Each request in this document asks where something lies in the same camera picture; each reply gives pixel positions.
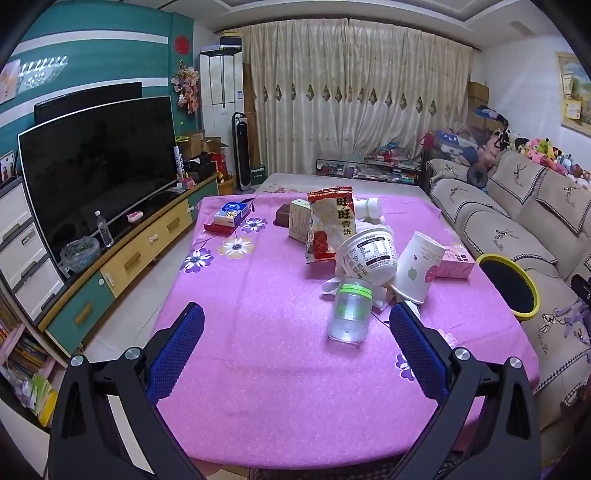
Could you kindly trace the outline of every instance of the beige curtain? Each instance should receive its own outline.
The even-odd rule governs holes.
[[[360,20],[271,22],[241,33],[269,173],[313,173],[316,158],[365,155],[392,139],[414,154],[426,131],[461,122],[470,47]]]

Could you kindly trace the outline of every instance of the plastic bottle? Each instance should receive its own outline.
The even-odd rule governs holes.
[[[357,278],[341,281],[327,334],[344,343],[361,343],[368,335],[372,284]]]
[[[103,243],[105,247],[109,248],[113,246],[113,236],[111,232],[109,232],[109,227],[107,225],[107,221],[105,218],[100,214],[100,211],[97,210],[95,212],[96,215],[96,226],[99,228],[100,237],[103,239]]]

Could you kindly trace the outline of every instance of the photo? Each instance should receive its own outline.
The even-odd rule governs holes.
[[[21,68],[21,61],[14,60],[7,63],[0,72],[0,103],[14,98],[17,94],[18,72]]]
[[[563,95],[561,100],[581,102],[580,119],[563,117],[562,126],[571,128],[591,137],[591,82],[577,57],[572,53],[557,53],[560,75],[572,74],[571,94]]]
[[[17,167],[14,163],[14,151],[11,150],[0,158],[0,183],[17,176]]]

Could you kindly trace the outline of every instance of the wall decoration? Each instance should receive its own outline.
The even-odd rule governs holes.
[[[17,176],[17,168],[14,163],[14,150],[0,157],[0,183]]]
[[[560,72],[560,100],[563,113],[561,125],[591,137],[591,81],[574,54],[556,52],[556,59]],[[564,94],[565,86],[567,87],[566,91],[571,91],[570,95]],[[580,102],[580,118],[578,120],[567,118],[566,113],[572,112],[572,108],[570,110],[565,108],[567,100]]]
[[[18,72],[21,61],[14,60],[7,63],[0,72],[0,103],[4,103],[17,94]]]

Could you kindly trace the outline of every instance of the framed painting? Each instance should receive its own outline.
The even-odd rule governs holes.
[[[561,125],[591,137],[591,81],[574,54],[556,52],[556,59],[560,71]],[[566,117],[564,104],[567,100],[580,102],[579,120]]]

